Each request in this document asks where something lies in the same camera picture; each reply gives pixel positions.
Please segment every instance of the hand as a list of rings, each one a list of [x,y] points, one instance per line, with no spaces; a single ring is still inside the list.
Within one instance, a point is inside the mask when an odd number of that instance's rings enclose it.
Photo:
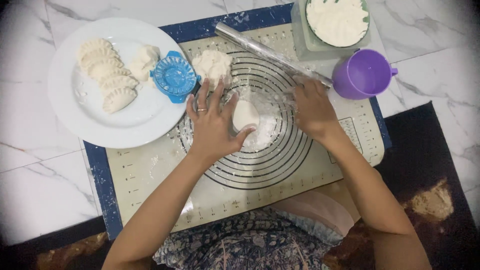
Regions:
[[[295,123],[309,137],[325,146],[330,138],[345,134],[328,100],[325,88],[317,80],[305,79],[305,88],[295,87],[297,112]]]
[[[187,113],[193,121],[193,143],[188,151],[189,155],[196,155],[211,166],[220,158],[240,151],[243,141],[248,134],[255,131],[254,127],[242,129],[236,137],[228,133],[228,124],[232,112],[238,101],[238,94],[234,94],[230,101],[220,111],[220,99],[223,94],[223,80],[211,95],[210,107],[207,107],[207,93],[209,80],[205,79],[198,91],[198,110],[193,110],[193,95],[187,101]]]

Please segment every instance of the white plate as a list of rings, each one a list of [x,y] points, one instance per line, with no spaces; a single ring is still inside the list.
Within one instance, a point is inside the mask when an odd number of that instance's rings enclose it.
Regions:
[[[169,35],[142,21],[108,18],[81,27],[62,43],[50,65],[48,97],[58,118],[81,139],[108,148],[137,147],[167,133],[184,114],[186,103],[173,104],[158,89],[145,85],[124,109],[113,114],[102,110],[99,87],[80,71],[75,57],[83,42],[98,37],[113,44],[126,68],[145,44],[159,47],[161,58],[169,50],[183,55]]]

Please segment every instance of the woman's left hand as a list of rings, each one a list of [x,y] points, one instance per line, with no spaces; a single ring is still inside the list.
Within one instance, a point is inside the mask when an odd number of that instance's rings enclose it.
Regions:
[[[198,110],[193,110],[193,95],[187,101],[187,113],[193,121],[193,143],[188,151],[212,165],[220,158],[240,151],[243,141],[248,134],[255,131],[254,127],[243,128],[236,137],[228,133],[228,125],[232,112],[238,101],[238,94],[234,94],[230,101],[220,110],[224,84],[220,80],[210,97],[210,107],[207,106],[209,80],[206,78],[198,91]]]

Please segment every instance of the blue mat border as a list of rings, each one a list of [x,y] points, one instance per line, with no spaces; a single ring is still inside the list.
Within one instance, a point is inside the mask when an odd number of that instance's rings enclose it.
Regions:
[[[293,4],[285,4],[268,8],[231,13],[191,22],[159,27],[169,34],[177,43],[216,36],[215,25],[223,22],[238,31],[248,31],[269,26],[291,23],[290,11]],[[392,143],[385,126],[385,121],[375,97],[370,99],[373,113],[380,127],[385,149]],[[123,229],[120,211],[113,187],[113,180],[108,165],[105,148],[85,142],[88,161],[95,179],[95,187],[102,208],[108,238],[115,239]]]

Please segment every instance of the marble floor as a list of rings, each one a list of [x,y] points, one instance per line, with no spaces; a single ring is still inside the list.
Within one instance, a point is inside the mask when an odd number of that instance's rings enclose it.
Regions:
[[[70,33],[106,17],[163,26],[288,2],[12,0],[0,23],[3,239],[21,243],[102,214],[83,143],[58,121],[47,98],[50,61]],[[433,101],[480,226],[480,76],[471,6],[450,0],[368,3],[386,56],[399,70],[379,97],[384,117]]]

